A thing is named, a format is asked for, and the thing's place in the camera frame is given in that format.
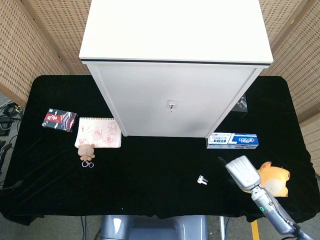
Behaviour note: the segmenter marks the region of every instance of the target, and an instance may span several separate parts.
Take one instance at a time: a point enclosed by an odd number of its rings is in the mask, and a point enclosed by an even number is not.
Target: table
[[[112,117],[90,75],[44,75],[33,82],[4,187],[0,211],[28,225],[43,215],[182,215],[239,217],[262,213],[234,183],[217,157],[246,155],[252,164],[272,161],[290,171],[288,198],[278,198],[299,222],[320,211],[320,193],[290,92],[281,77],[260,76],[246,93],[248,113],[227,117],[217,132],[256,133],[259,147],[206,149],[204,138],[122,137],[120,148],[95,149],[94,168],[83,168],[73,132],[41,126],[48,108],[80,117]],[[198,184],[204,176],[207,186]]]

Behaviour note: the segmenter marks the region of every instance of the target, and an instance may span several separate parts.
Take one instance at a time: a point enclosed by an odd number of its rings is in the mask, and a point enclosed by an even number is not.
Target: key ring
[[[88,162],[88,161],[83,161],[81,165],[84,168],[89,167],[89,168],[92,169],[94,167],[94,163],[93,162]]]

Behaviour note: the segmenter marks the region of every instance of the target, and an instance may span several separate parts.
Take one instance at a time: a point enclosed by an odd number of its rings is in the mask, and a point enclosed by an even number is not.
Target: stuffed toy
[[[267,161],[261,165],[258,173],[261,177],[261,186],[265,187],[274,197],[288,197],[286,182],[290,178],[290,172],[276,166],[271,166]]]
[[[94,144],[83,144],[83,145],[80,145],[78,147],[78,155],[81,156],[80,159],[82,161],[91,161],[92,159],[95,158],[95,155],[94,155],[94,152],[95,152],[95,149],[94,149],[95,145]]]

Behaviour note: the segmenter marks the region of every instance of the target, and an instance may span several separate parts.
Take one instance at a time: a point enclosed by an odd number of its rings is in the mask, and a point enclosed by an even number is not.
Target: notepad
[[[94,144],[95,148],[120,148],[121,130],[114,118],[80,117],[74,146]]]

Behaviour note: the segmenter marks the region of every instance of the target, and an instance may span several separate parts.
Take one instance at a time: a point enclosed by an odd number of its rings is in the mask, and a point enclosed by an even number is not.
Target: orange plush toy
[[[276,166],[271,166],[267,161],[261,165],[258,173],[261,176],[261,186],[265,187],[274,197],[288,197],[286,182],[290,178],[290,172]]]

